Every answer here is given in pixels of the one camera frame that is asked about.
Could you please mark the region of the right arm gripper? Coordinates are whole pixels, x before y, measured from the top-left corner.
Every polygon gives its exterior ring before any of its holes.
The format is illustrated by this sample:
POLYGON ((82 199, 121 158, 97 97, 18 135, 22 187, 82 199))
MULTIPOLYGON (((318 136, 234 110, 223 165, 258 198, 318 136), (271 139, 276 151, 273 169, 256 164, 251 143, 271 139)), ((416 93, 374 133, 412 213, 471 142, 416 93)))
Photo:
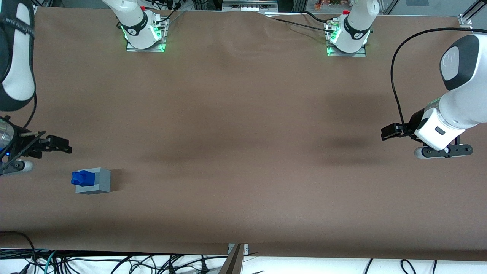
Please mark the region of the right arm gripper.
POLYGON ((1 117, 0 125, 0 149, 1 168, 19 169, 26 164, 19 163, 22 157, 42 158, 43 152, 62 151, 72 153, 72 147, 68 139, 49 135, 42 139, 46 131, 30 131, 14 125, 10 116, 1 117))

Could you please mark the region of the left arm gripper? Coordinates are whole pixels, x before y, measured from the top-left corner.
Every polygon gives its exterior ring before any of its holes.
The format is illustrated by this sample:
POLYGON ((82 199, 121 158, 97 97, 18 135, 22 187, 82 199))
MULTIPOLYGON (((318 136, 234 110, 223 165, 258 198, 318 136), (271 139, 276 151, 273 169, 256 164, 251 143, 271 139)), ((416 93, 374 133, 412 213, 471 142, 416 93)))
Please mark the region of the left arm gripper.
MULTIPOLYGON (((466 130, 466 115, 455 109, 423 108, 409 119, 413 136, 433 150, 444 150, 466 130)), ((396 123, 381 129, 381 140, 412 137, 405 123, 396 123)))

